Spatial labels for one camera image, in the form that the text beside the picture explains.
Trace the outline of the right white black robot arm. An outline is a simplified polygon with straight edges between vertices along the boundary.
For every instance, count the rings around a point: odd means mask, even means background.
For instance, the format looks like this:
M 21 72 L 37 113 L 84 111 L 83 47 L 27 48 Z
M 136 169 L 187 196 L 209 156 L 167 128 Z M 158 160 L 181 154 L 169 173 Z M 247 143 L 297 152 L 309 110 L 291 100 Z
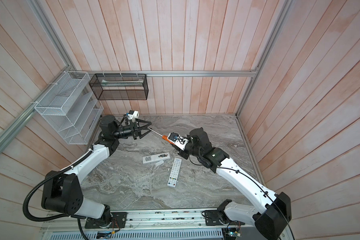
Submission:
M 277 194 L 251 177 L 225 151 L 212 146 L 203 128 L 192 130 L 186 137 L 171 133 L 168 142 L 182 158 L 196 157 L 202 166 L 230 182 L 252 203 L 249 207 L 226 200 L 218 207 L 224 221 L 254 226 L 267 240 L 295 238 L 290 226 L 290 197 L 284 192 Z

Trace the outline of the orange handled screwdriver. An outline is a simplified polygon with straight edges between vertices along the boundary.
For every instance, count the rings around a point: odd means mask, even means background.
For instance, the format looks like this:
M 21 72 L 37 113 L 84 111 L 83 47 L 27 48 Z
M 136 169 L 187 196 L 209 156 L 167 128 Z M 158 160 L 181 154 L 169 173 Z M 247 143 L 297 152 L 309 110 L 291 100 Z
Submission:
M 168 139 L 167 136 L 159 134 L 158 132 L 154 131 L 152 128 L 149 128 L 149 130 L 150 130 L 151 132 L 155 133 L 156 135 L 160 136 L 163 140 L 171 143 L 171 141 Z

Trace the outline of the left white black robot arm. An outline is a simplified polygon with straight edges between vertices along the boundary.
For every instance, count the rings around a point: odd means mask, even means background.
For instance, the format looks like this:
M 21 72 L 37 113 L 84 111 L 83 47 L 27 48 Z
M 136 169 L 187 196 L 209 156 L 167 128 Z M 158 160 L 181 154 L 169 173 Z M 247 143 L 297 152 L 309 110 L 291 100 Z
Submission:
M 43 187 L 42 208 L 72 217 L 84 217 L 107 225 L 112 215 L 110 207 L 84 197 L 81 183 L 102 161 L 117 149 L 121 139 L 143 138 L 150 130 L 149 121 L 126 114 L 121 121 L 106 115 L 100 120 L 101 133 L 91 149 L 80 159 L 61 171 L 46 175 Z

